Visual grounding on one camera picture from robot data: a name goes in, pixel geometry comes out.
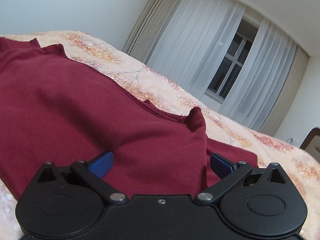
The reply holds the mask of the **dark red knit shirt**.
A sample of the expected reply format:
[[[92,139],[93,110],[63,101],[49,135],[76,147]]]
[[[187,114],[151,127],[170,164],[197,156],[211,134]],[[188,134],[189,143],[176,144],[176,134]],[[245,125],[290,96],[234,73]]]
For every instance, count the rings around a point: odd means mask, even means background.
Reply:
[[[164,112],[60,44],[1,38],[1,180],[14,197],[45,161],[68,166],[108,150],[114,165],[104,180],[128,196],[198,194],[219,181],[214,152],[258,165],[254,153],[209,139],[199,107]]]

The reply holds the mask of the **white framed window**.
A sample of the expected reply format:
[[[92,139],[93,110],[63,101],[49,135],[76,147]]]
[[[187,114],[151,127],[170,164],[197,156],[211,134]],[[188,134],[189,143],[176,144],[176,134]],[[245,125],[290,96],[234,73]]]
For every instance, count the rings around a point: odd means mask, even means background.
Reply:
[[[249,55],[258,29],[259,25],[247,16],[242,18],[225,56],[205,92],[207,96],[223,103]]]

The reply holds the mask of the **dark wooden furniture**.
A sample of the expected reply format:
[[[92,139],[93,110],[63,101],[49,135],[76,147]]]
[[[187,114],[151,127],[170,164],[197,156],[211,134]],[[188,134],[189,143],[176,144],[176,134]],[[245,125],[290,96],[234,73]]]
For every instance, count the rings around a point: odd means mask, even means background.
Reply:
[[[318,127],[313,128],[308,133],[308,135],[302,142],[300,148],[308,152],[314,158],[319,157],[319,128]]]

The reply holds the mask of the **floral beige bedspread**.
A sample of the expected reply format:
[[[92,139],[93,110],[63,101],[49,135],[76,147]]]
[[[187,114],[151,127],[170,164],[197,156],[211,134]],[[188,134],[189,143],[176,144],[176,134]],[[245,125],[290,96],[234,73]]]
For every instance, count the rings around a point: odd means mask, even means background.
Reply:
[[[62,44],[70,59],[95,68],[138,99],[149,100],[165,112],[186,115],[191,108],[199,106],[206,121],[208,137],[255,153],[260,167],[271,162],[280,163],[308,207],[302,236],[305,239],[319,239],[319,163],[304,150],[218,114],[212,107],[200,102],[145,64],[88,33],[47,31],[10,34],[8,38],[16,41],[36,38],[43,47]]]

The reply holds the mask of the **beige drape right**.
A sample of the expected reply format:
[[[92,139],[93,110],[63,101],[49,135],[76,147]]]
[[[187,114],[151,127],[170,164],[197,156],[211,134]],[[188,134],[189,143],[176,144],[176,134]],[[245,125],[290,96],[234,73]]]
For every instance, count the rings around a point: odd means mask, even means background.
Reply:
[[[259,129],[260,133],[274,136],[280,128],[302,84],[309,59],[310,56],[305,50],[301,46],[297,46],[289,73],[274,106]]]

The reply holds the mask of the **beige drape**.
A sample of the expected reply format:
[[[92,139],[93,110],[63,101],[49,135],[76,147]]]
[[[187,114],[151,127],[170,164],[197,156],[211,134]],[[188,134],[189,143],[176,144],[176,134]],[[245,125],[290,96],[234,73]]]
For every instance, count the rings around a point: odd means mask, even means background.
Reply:
[[[301,46],[297,46],[289,73],[274,106],[259,129],[260,133],[274,136],[280,128],[302,84],[309,59],[310,56],[305,50]]]
[[[149,0],[132,29],[123,52],[147,63],[181,0]]]

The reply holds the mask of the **beige drape left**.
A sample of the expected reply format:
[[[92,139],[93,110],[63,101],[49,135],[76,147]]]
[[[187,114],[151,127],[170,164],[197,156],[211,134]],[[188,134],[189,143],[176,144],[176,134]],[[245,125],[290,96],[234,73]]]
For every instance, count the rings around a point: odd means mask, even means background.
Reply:
[[[132,29],[123,52],[147,63],[181,0],[149,0]]]

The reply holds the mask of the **white sheer curtain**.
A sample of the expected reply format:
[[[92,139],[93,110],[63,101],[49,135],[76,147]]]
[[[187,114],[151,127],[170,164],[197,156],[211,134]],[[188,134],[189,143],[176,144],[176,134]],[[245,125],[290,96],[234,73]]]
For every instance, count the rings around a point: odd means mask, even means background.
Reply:
[[[196,98],[204,96],[245,13],[237,0],[181,0],[147,64]],[[263,18],[249,55],[219,112],[258,131],[289,73],[297,48]]]

